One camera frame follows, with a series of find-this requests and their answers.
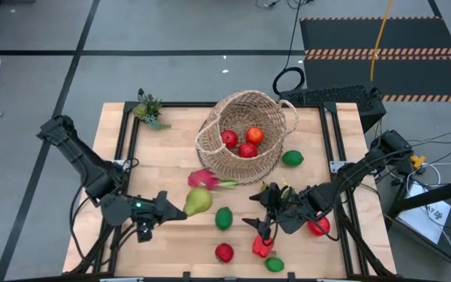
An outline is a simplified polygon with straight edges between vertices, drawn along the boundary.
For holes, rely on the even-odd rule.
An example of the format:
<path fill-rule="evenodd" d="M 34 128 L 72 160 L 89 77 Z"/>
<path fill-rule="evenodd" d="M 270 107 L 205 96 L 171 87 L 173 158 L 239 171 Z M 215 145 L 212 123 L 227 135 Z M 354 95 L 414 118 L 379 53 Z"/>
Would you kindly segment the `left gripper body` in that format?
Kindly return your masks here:
<path fill-rule="evenodd" d="M 152 200 L 131 197 L 129 199 L 131 205 L 130 219 L 134 222 L 147 221 L 151 224 L 162 224 L 168 220 L 166 216 L 167 196 L 158 195 Z"/>

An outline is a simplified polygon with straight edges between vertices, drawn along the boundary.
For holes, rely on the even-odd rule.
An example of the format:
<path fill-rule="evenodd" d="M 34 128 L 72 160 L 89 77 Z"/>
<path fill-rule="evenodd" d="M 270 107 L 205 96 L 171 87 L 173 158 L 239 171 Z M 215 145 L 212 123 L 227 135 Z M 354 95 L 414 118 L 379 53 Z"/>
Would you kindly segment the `green lime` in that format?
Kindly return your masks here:
<path fill-rule="evenodd" d="M 264 261 L 265 268 L 272 273 L 278 273 L 284 270 L 285 264 L 281 258 L 269 257 Z"/>
<path fill-rule="evenodd" d="M 219 230 L 227 230 L 233 224 L 233 213 L 229 207 L 217 210 L 215 214 L 215 225 Z"/>
<path fill-rule="evenodd" d="M 286 166 L 296 167 L 304 161 L 304 157 L 301 152 L 297 150 L 289 150 L 282 156 L 282 162 Z"/>

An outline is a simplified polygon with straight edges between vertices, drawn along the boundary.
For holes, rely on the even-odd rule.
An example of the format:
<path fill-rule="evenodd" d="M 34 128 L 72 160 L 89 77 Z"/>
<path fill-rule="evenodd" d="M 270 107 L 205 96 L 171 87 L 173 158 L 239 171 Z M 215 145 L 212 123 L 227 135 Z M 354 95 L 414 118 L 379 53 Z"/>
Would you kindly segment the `red apple with green leaf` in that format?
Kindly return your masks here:
<path fill-rule="evenodd" d="M 229 244 L 222 243 L 215 249 L 215 257 L 222 263 L 229 263 L 234 256 L 233 247 Z"/>

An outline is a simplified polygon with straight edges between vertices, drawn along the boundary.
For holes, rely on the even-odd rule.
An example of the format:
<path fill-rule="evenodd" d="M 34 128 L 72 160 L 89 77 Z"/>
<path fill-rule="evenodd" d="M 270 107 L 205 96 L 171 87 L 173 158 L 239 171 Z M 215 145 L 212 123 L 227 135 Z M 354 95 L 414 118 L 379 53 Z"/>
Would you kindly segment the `woven wicker basket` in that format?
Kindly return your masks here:
<path fill-rule="evenodd" d="M 212 107 L 201 125 L 194 140 L 198 159 L 215 174 L 228 170 L 263 172 L 275 168 L 283 152 L 284 140 L 295 131 L 298 123 L 297 109 L 285 99 L 275 101 L 258 90 L 235 92 Z M 234 131 L 238 142 L 242 143 L 250 127 L 259 127 L 264 139 L 256 157 L 242 158 L 238 155 L 238 147 L 226 148 L 221 132 Z"/>

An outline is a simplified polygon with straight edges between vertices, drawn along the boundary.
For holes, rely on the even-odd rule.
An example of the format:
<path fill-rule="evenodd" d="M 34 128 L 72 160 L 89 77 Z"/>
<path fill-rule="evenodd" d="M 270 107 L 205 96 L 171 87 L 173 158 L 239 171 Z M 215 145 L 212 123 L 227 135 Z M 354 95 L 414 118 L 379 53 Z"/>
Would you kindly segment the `orange-red round fruit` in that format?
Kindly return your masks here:
<path fill-rule="evenodd" d="M 250 127 L 246 131 L 246 140 L 249 143 L 258 145 L 258 144 L 262 143 L 263 139 L 264 139 L 264 133 L 259 127 Z"/>

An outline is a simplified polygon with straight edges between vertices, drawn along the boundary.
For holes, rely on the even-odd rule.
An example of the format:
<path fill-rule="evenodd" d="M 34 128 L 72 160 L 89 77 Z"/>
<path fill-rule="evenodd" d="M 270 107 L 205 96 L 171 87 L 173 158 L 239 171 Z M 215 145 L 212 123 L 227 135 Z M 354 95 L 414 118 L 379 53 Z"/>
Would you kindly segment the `red bell pepper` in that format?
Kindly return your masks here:
<path fill-rule="evenodd" d="M 260 235 L 257 235 L 252 244 L 252 252 L 262 258 L 266 258 L 272 251 L 274 242 L 272 238 L 264 240 Z"/>

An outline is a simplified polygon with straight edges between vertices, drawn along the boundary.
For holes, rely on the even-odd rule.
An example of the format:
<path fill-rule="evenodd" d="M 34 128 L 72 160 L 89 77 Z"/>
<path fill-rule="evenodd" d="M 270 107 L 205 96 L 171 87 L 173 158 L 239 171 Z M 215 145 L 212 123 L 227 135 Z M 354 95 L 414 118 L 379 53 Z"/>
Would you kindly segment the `black hazard-striped floor mat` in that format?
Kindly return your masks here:
<path fill-rule="evenodd" d="M 301 19 L 308 86 L 373 84 L 387 102 L 451 102 L 451 34 L 440 16 Z"/>

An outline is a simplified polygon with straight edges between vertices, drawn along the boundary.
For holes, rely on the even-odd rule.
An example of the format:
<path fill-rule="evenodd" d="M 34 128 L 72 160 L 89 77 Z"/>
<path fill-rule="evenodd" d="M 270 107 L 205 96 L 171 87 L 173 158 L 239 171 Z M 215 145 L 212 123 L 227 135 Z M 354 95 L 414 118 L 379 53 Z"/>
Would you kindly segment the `white printed paper sheet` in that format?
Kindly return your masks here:
<path fill-rule="evenodd" d="M 427 206 L 401 211 L 398 219 L 430 242 L 437 244 L 443 235 L 442 230 L 450 209 L 451 206 L 445 201 L 438 201 Z"/>

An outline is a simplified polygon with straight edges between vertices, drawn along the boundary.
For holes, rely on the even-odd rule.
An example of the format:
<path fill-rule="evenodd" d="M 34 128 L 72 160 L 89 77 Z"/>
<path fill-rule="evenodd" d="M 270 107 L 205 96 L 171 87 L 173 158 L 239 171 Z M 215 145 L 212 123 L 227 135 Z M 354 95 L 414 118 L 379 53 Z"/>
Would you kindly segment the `green succulent plant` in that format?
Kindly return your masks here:
<path fill-rule="evenodd" d="M 171 127 L 169 124 L 158 121 L 158 117 L 161 115 L 161 99 L 156 99 L 150 93 L 146 94 L 143 89 L 138 90 L 137 98 L 138 103 L 132 109 L 132 113 L 136 118 L 149 125 L 154 130 L 163 130 Z"/>

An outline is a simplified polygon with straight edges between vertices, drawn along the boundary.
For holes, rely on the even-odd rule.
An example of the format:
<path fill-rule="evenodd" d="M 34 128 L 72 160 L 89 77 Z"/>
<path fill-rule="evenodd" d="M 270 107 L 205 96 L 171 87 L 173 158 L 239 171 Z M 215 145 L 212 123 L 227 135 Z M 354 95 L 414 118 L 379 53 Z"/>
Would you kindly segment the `pink dragon fruit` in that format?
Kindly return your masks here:
<path fill-rule="evenodd" d="M 234 188 L 236 182 L 232 180 L 222 180 L 213 172 L 201 169 L 191 172 L 188 176 L 188 185 L 192 188 L 207 188 L 214 190 L 217 188 Z"/>

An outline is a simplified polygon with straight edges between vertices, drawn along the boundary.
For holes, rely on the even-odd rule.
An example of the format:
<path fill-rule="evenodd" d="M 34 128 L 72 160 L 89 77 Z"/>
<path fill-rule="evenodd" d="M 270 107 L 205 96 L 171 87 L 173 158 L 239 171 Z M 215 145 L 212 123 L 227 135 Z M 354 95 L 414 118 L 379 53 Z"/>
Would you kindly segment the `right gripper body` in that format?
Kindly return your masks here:
<path fill-rule="evenodd" d="M 276 222 L 280 225 L 282 231 L 292 234 L 298 231 L 307 221 L 314 221 L 320 212 L 316 202 L 310 194 L 311 187 L 307 186 L 304 190 L 291 195 L 288 201 L 281 199 L 280 210 L 277 214 Z"/>

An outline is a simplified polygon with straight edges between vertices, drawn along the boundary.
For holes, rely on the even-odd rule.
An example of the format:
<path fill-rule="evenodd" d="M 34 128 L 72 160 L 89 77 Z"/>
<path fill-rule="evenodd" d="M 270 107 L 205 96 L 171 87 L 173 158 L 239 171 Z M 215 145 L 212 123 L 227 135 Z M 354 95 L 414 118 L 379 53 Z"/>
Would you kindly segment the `black metal bar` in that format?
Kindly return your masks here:
<path fill-rule="evenodd" d="M 393 204 L 389 209 L 388 216 L 390 218 L 395 218 L 400 212 L 406 210 L 451 199 L 451 183 L 416 196 L 405 198 L 408 188 L 409 185 L 406 183 L 406 180 L 404 180 L 399 187 L 399 191 L 393 201 Z"/>

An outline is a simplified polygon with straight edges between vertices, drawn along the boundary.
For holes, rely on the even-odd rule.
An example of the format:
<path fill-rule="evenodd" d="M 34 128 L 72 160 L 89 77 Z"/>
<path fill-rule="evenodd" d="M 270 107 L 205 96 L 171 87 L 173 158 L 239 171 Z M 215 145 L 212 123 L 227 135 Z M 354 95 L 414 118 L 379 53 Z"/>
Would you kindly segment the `black perforated computer case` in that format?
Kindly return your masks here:
<path fill-rule="evenodd" d="M 324 105 L 334 108 L 336 103 L 354 103 L 359 112 L 362 129 L 367 132 L 386 113 L 379 89 L 373 85 L 334 86 L 327 89 L 299 89 L 281 92 L 295 106 Z"/>

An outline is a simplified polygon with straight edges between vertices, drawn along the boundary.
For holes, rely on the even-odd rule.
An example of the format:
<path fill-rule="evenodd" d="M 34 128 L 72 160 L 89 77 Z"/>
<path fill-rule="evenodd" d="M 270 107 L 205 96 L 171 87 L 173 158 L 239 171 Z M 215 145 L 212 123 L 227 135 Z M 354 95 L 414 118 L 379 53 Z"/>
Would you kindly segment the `black metal table frame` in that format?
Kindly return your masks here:
<path fill-rule="evenodd" d="M 166 103 L 162 119 L 170 123 L 171 128 L 156 132 L 136 125 L 127 103 L 105 103 L 92 148 L 107 160 L 136 157 L 139 164 L 132 170 L 130 191 L 154 197 L 158 191 L 167 190 L 170 202 L 182 206 L 188 192 L 188 174 L 199 166 L 194 139 L 211 108 L 210 103 Z M 366 143 L 355 104 L 336 106 L 339 133 L 334 132 L 334 123 L 329 123 L 329 130 L 323 131 L 317 108 L 300 107 L 297 111 L 298 126 L 285 143 L 298 148 L 305 162 L 300 168 L 276 168 L 269 177 L 271 180 L 286 180 L 298 188 L 327 181 L 330 173 L 325 137 L 329 137 L 333 145 L 342 144 L 350 160 L 364 156 Z M 90 248 L 95 243 L 103 221 L 98 208 L 85 204 L 74 224 L 76 238 L 70 242 L 63 280 L 100 282 L 111 277 L 177 280 L 184 272 L 190 272 L 193 280 L 207 277 L 268 280 L 272 274 L 261 264 L 261 259 L 251 253 L 255 231 L 242 221 L 242 218 L 262 213 L 262 207 L 249 199 L 258 189 L 254 184 L 215 195 L 215 208 L 228 206 L 233 210 L 233 227 L 228 231 L 215 228 L 212 211 L 186 221 L 167 222 L 154 230 L 153 239 L 148 243 L 129 238 L 118 252 L 114 268 L 103 266 L 99 270 L 76 273 L 74 268 L 80 260 L 77 248 Z M 222 263 L 215 257 L 215 249 L 222 243 L 233 247 L 234 256 L 229 263 Z"/>

